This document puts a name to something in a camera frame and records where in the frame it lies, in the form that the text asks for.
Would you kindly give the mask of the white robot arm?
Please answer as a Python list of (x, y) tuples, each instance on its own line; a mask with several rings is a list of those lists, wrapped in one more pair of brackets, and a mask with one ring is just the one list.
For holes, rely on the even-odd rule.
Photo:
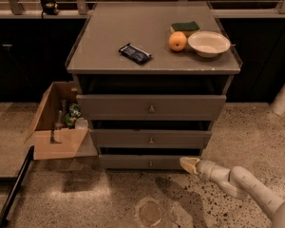
[(203, 159), (180, 165), (233, 198), (252, 199), (271, 222), (285, 228), (285, 83), (271, 104), (229, 104), (215, 125)]

